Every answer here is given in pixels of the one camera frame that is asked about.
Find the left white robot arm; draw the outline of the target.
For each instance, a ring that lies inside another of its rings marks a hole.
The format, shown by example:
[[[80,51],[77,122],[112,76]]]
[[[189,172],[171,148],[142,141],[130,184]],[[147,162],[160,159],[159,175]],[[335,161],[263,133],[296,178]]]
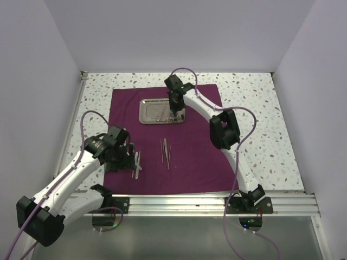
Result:
[[[112,171],[134,168],[134,144],[127,130],[112,126],[106,134],[87,138],[62,173],[32,198],[23,196],[17,202],[18,227],[48,247],[69,223],[92,211],[112,210],[112,192],[100,184],[71,199],[77,187],[102,165],[111,167]]]

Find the steel serrated forceps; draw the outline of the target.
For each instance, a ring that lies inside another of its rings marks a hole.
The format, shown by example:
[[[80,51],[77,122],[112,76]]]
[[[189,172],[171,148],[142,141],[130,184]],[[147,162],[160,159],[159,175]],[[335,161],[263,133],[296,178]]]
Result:
[[[135,153],[135,170],[141,171],[142,167],[140,165],[140,152]]]

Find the purple cloth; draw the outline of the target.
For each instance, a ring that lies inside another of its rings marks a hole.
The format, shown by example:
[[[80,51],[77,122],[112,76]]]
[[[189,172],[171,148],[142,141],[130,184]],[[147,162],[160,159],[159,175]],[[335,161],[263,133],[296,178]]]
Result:
[[[225,155],[210,141],[209,122],[190,107],[186,120],[178,124],[144,125],[139,122],[142,99],[164,98],[165,87],[115,89],[109,124],[125,128],[142,170],[132,178],[130,170],[105,172],[104,186],[114,194],[181,194],[228,191],[234,172]],[[162,163],[161,143],[171,145],[170,168]]]

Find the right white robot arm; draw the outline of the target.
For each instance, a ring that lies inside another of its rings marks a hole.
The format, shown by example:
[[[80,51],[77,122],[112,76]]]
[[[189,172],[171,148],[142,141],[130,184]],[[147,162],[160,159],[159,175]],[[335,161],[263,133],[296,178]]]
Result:
[[[222,108],[208,100],[197,87],[183,83],[175,74],[165,79],[164,83],[168,88],[171,112],[175,114],[188,106],[209,122],[211,143],[222,151],[234,170],[239,187],[239,196],[236,198],[240,206],[246,212],[255,212],[266,195],[248,163],[240,158],[242,140],[234,110]]]

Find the pointed steel tweezers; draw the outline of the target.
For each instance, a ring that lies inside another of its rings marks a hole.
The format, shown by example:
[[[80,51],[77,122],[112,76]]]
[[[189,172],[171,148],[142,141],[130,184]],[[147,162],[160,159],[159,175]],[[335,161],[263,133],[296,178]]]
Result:
[[[164,158],[166,158],[166,160],[168,160],[168,145],[167,145],[166,138],[161,140],[160,143],[161,143],[161,154],[162,154],[162,163],[163,163]]]
[[[167,154],[167,167],[168,167],[168,170],[170,168],[170,158],[171,158],[171,145],[169,146],[169,150],[168,150],[168,154]]]

